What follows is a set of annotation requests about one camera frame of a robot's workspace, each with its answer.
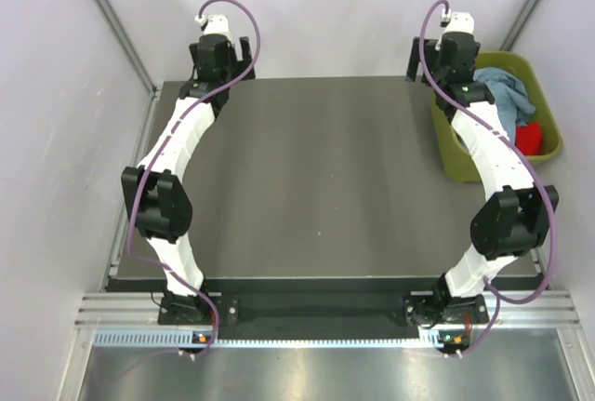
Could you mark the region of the light blue t shirt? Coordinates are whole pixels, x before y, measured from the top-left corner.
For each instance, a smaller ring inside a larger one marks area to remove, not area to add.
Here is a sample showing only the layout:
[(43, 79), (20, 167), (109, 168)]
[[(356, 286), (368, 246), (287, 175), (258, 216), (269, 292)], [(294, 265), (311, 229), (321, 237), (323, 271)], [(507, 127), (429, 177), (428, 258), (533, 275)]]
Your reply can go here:
[(475, 81), (486, 84), (494, 96), (503, 128), (514, 130), (516, 126), (526, 126), (536, 113), (523, 81), (514, 74), (486, 67), (476, 70), (473, 77)]

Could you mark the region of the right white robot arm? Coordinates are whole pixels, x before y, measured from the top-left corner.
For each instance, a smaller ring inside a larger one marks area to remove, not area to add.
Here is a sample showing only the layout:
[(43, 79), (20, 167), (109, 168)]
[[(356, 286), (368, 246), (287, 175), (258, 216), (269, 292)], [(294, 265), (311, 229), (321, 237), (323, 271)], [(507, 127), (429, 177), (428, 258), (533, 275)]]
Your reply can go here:
[(414, 38), (406, 78), (413, 81), (422, 59), (422, 81), (433, 87), (436, 105), (467, 148), (483, 184), (485, 202), (469, 225), (471, 244), (460, 261), (442, 274), (430, 298), (410, 309), (412, 321), (433, 327), (478, 314), (484, 284), (541, 246), (549, 213), (559, 196), (554, 186), (536, 186), (509, 140), (488, 86), (474, 79), (480, 45), (470, 33), (446, 33), (439, 40)]

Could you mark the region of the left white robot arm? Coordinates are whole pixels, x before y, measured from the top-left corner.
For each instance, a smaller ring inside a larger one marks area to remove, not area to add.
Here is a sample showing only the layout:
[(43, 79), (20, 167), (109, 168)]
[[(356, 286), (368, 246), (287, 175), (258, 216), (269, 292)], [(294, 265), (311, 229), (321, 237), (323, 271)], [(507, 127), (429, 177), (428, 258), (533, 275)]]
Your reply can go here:
[(143, 238), (156, 255), (151, 262), (165, 273), (162, 325), (206, 325), (217, 318), (193, 256), (193, 210), (182, 179), (199, 141), (227, 103), (230, 87), (256, 75), (255, 49), (246, 36), (239, 43), (236, 47), (227, 35), (214, 33), (190, 45), (192, 75), (179, 90), (174, 112), (147, 155), (121, 175), (126, 245), (132, 247), (136, 236)]

